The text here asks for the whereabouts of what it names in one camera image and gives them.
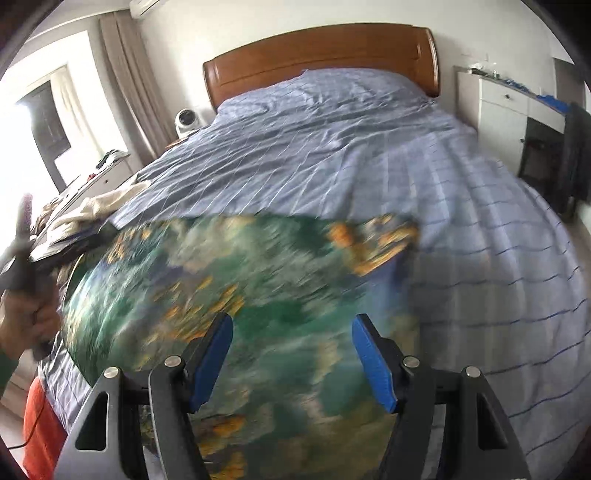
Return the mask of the green sleeved left forearm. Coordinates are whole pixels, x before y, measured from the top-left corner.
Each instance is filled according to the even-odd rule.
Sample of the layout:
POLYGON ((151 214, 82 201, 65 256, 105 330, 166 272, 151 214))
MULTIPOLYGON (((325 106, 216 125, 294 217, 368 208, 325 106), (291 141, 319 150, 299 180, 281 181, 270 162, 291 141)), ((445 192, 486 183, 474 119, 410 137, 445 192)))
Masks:
POLYGON ((3 351, 0 351, 0 397, 3 396, 6 386, 17 366, 17 360, 11 359, 3 351))

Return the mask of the person's left hand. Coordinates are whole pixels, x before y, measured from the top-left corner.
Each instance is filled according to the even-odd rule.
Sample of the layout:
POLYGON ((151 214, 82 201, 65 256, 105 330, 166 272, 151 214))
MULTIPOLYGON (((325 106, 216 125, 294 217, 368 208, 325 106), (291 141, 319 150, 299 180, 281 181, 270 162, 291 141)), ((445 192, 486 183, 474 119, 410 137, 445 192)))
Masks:
POLYGON ((10 360, 52 340, 60 329, 59 292, 51 280, 36 294, 6 291, 1 305, 1 351, 10 360))

